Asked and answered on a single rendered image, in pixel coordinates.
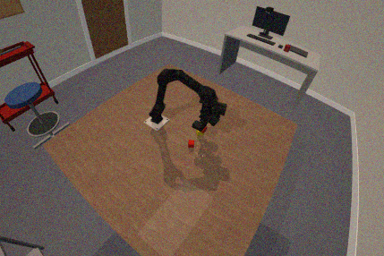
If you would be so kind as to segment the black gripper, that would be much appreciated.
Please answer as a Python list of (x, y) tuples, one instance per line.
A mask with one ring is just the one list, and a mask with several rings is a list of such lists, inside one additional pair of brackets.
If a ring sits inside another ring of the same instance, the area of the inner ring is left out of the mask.
[(202, 110), (200, 112), (201, 112), (201, 115), (199, 116), (200, 122), (198, 120), (196, 120), (192, 124), (192, 128), (194, 128), (194, 129), (196, 129), (196, 130), (201, 132), (207, 126), (207, 124), (208, 124), (208, 121), (205, 122), (206, 117), (210, 116), (212, 112), (213, 112), (213, 114), (216, 114), (216, 113), (214, 113), (213, 108), (212, 108), (212, 111), (210, 113), (205, 113)]

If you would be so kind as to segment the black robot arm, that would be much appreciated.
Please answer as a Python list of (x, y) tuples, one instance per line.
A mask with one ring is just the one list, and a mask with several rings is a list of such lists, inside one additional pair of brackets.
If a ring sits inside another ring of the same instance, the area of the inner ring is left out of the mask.
[(208, 121), (212, 126), (215, 126), (220, 120), (220, 115), (225, 115), (226, 103), (218, 102), (218, 96), (216, 95), (216, 91), (214, 89), (201, 85), (190, 75), (185, 74), (183, 70), (164, 69), (157, 77), (158, 95), (156, 104), (149, 113), (149, 116), (152, 117), (150, 121), (155, 124), (162, 121), (163, 117), (161, 113), (165, 109), (163, 99), (166, 94), (167, 84), (172, 81), (180, 81), (191, 90), (196, 91), (201, 98), (199, 102), (202, 103), (201, 110), (203, 112), (210, 113), (213, 107), (213, 111), (216, 114), (213, 114), (212, 112), (210, 116), (206, 117), (205, 122)]

